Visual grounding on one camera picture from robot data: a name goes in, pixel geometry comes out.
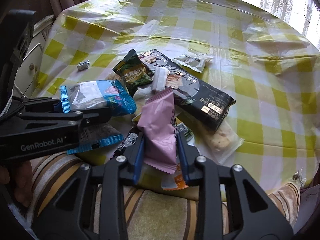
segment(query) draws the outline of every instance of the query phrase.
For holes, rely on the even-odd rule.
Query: black cable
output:
[[[12,97],[12,100],[16,100],[21,102],[18,107],[16,109],[14,109],[13,111],[7,112],[6,114],[4,114],[3,116],[0,117],[0,123],[8,120],[9,118],[15,116],[17,113],[21,112],[22,109],[24,109],[26,102],[23,98],[19,98],[19,97]]]

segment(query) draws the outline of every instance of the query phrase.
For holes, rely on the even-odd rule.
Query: checkered tablecloth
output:
[[[90,0],[53,24],[34,96],[59,97],[60,85],[103,80],[132,48],[156,48],[170,58],[188,49],[212,55],[198,77],[236,100],[227,120],[245,139],[225,164],[242,164],[267,192],[301,168],[313,178],[320,54],[289,25],[240,0]],[[79,72],[83,60],[91,66]]]

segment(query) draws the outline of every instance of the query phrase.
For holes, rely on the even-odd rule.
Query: silver bolt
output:
[[[68,124],[71,124],[71,125],[76,125],[78,124],[76,121],[69,121]]]
[[[236,164],[233,166],[233,169],[239,172],[239,171],[242,171],[242,166],[240,164]]]
[[[83,170],[83,171],[86,171],[90,168],[90,164],[88,163],[84,163],[80,166],[80,169]]]
[[[204,156],[202,156],[202,155],[200,155],[200,156],[198,156],[198,157],[196,158],[196,160],[197,160],[197,162],[199,162],[199,163],[204,163],[204,162],[207,160],[207,158],[204,157]]]
[[[123,163],[125,161],[125,156],[123,155],[119,155],[117,158],[116,158],[117,162],[120,162],[120,163]]]

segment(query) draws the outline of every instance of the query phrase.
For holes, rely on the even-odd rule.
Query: green and white tablecloth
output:
[[[33,95],[59,97],[60,85],[103,80],[132,48],[156,48],[170,58],[188,49],[212,55],[200,77],[236,100],[227,120],[245,139],[225,164],[242,164],[267,192],[301,168],[313,178],[320,54],[289,25],[240,0],[90,0],[53,24]],[[91,67],[78,72],[83,60]],[[123,120],[117,128],[126,133],[130,123]]]

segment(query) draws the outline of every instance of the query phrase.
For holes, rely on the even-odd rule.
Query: green snack package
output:
[[[129,95],[133,96],[139,86],[152,83],[148,76],[146,66],[140,61],[134,49],[113,68],[113,71],[121,76],[128,89]]]

